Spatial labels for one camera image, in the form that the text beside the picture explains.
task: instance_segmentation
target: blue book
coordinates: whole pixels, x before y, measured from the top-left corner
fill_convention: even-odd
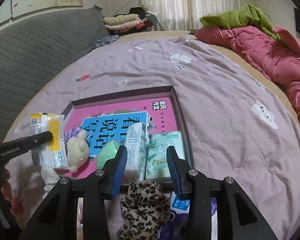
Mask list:
[[[101,115],[84,119],[81,128],[87,131],[89,156],[97,156],[111,140],[124,145],[128,127],[136,122],[143,122],[147,127],[148,112]]]

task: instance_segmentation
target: green blanket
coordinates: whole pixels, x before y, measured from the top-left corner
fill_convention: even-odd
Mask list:
[[[259,30],[263,31],[269,37],[280,40],[279,34],[272,31],[272,22],[257,6],[245,4],[241,11],[226,11],[218,15],[206,15],[200,18],[200,22],[206,29],[212,27],[222,27],[224,29],[233,29],[254,25]]]

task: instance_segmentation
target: beige folded blanket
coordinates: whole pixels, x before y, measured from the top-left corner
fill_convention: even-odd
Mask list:
[[[126,22],[131,22],[139,19],[138,14],[118,15],[116,17],[105,17],[103,22],[107,25],[119,25]]]
[[[140,22],[141,22],[141,20],[139,19],[139,20],[135,20],[132,22],[127,22],[127,23],[113,25],[113,26],[105,24],[105,27],[109,31],[125,30],[125,29],[130,29],[130,28],[136,27]]]

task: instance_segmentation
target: gray quilted headboard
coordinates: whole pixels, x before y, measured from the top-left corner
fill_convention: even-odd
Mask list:
[[[28,102],[108,35],[95,7],[38,15],[0,31],[0,143]]]

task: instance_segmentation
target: leopard print scrunchie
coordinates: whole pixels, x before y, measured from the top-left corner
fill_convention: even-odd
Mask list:
[[[158,239],[158,230],[170,218],[170,199],[161,192],[155,181],[130,183],[121,200],[124,224],[117,232],[119,240]]]

